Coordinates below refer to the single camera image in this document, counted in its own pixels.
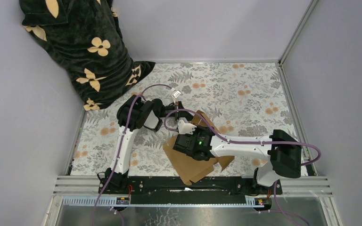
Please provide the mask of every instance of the white wall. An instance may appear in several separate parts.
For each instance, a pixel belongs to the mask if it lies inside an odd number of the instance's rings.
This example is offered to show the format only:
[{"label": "white wall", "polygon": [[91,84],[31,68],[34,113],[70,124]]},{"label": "white wall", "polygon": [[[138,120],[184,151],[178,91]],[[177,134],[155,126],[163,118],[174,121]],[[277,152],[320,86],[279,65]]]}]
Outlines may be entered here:
[{"label": "white wall", "polygon": [[320,0],[285,68],[342,221],[362,225],[362,1]]},{"label": "white wall", "polygon": [[114,0],[135,60],[279,59],[310,0]]},{"label": "white wall", "polygon": [[22,19],[17,0],[0,0],[0,226],[41,224],[82,114]]}]

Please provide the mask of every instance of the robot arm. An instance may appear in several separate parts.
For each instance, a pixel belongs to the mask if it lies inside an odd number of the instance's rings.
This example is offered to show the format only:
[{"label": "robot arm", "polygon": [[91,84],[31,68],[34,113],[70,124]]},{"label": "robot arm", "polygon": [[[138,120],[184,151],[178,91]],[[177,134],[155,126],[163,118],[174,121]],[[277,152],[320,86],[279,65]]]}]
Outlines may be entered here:
[{"label": "robot arm", "polygon": [[[136,96],[133,95],[130,99],[128,99],[128,101],[125,102],[125,104],[123,104],[117,112],[120,129],[117,146],[115,148],[115,156],[110,164],[110,168],[118,174],[125,174],[128,171],[132,145],[134,144],[134,139],[137,136],[139,129],[143,126],[147,129],[158,131],[162,125],[162,120],[156,117],[153,112],[154,103],[151,101],[143,102],[142,98],[139,97],[132,109],[128,127],[125,127],[127,124],[128,112],[135,97]],[[116,168],[114,169],[117,156],[118,161]]]},{"label": "robot arm", "polygon": [[[138,134],[140,128],[145,127],[154,132],[157,132],[162,126],[163,121],[161,117],[165,117],[171,110],[184,108],[181,101],[176,101],[175,104],[170,104],[164,106],[163,102],[160,99],[154,99],[152,101],[143,102],[141,97],[135,102],[134,107],[131,112],[130,122],[126,128],[128,113],[136,96],[133,95],[130,99],[127,100],[118,110],[117,119],[119,120],[119,135],[117,139],[117,146],[115,148],[115,155],[110,164],[110,169],[114,170],[117,174],[125,174],[129,168],[130,155],[132,151],[132,146],[134,144],[134,139]],[[187,112],[177,112],[172,117],[179,119],[183,117],[187,120],[192,120],[193,116]],[[118,156],[118,161],[116,168],[115,161]]]},{"label": "robot arm", "polygon": [[240,142],[229,143],[217,137],[209,128],[196,126],[180,120],[180,134],[177,136],[173,149],[194,158],[209,160],[221,156],[244,156],[258,158],[267,163],[255,170],[254,179],[257,184],[270,187],[280,178],[299,178],[301,147],[297,145],[262,145],[247,142],[295,141],[282,130],[275,129],[270,136],[230,137],[221,135],[227,140]]}]

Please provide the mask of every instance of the dark green blanket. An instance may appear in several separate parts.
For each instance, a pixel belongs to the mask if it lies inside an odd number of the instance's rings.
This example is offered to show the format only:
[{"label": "dark green blanket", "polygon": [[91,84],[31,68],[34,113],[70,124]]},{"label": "dark green blanket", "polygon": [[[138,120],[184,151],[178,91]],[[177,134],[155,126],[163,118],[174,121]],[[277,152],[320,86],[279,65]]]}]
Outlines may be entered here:
[{"label": "dark green blanket", "polygon": [[67,70],[87,111],[109,107],[155,65],[130,58],[112,1],[20,0],[22,25]]}]

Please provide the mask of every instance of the aluminum frame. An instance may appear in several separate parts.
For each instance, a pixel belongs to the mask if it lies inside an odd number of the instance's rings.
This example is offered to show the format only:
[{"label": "aluminum frame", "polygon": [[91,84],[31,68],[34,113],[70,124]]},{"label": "aluminum frame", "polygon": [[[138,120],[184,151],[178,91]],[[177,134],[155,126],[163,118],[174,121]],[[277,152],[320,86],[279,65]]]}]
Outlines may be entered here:
[{"label": "aluminum frame", "polygon": [[299,22],[299,25],[297,26],[294,34],[292,35],[291,40],[289,41],[287,48],[285,49],[284,53],[282,54],[279,63],[282,65],[285,63],[288,55],[290,54],[293,46],[296,43],[296,40],[299,38],[300,33],[302,32],[304,26],[306,25],[307,21],[310,18],[310,15],[312,14],[312,12],[314,11],[317,3],[319,2],[319,0],[312,0],[309,4],[309,6],[307,7],[306,12],[303,14],[302,19]]},{"label": "aluminum frame", "polygon": [[[283,197],[317,197],[322,205],[326,221],[330,226],[342,226],[339,214],[335,208],[332,190],[327,177],[301,177],[297,179],[281,180]],[[55,226],[58,223],[61,207],[66,198],[71,197],[97,197],[99,180],[95,176],[58,176],[51,208],[48,212],[45,226]],[[119,197],[123,194],[104,194],[103,197]],[[163,205],[139,205],[141,207],[162,207]],[[206,207],[207,205],[186,205],[185,207]],[[210,207],[232,208],[234,205],[219,204]]]}]

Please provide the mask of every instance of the cardboard flap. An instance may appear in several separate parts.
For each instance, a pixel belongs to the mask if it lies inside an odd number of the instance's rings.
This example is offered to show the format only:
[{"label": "cardboard flap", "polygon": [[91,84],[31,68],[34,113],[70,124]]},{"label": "cardboard flap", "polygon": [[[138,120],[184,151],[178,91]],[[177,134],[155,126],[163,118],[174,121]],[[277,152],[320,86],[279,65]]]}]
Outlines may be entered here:
[{"label": "cardboard flap", "polygon": [[167,144],[163,144],[163,149],[184,184],[192,185],[192,179],[196,181],[198,178],[200,180],[214,170],[213,165],[217,163],[216,159],[196,161],[184,153],[173,150],[176,139],[177,137],[175,136],[168,140]]},{"label": "cardboard flap", "polygon": [[[207,120],[209,125],[214,127],[214,130],[219,132],[218,129],[213,125],[212,121],[202,111],[197,111],[201,114],[204,119]],[[194,116],[191,121],[192,124],[207,126],[203,120],[198,116]],[[192,182],[196,183],[200,179],[204,178],[207,174],[213,172],[213,165],[220,163],[222,171],[234,160],[234,156],[223,156],[211,158],[209,161],[197,161],[187,156],[184,153],[173,150],[173,146],[177,136],[170,138],[166,144],[163,144],[163,149],[169,158],[171,164],[174,166],[182,182],[186,185],[192,185]]]},{"label": "cardboard flap", "polygon": [[[217,129],[217,127],[215,127],[215,125],[213,124],[213,122],[208,118],[208,116],[201,110],[198,110],[197,113],[201,114],[203,116],[204,119],[207,120],[207,122],[214,127],[214,130],[218,133],[220,133],[220,131]],[[206,123],[201,120],[198,116],[196,116],[196,118],[194,117],[191,121],[191,123],[196,124],[196,125],[200,125],[200,126],[207,126]],[[234,156],[222,156],[222,157],[216,157],[217,162],[220,164],[221,166],[221,171],[223,171],[233,160],[234,160]]]}]

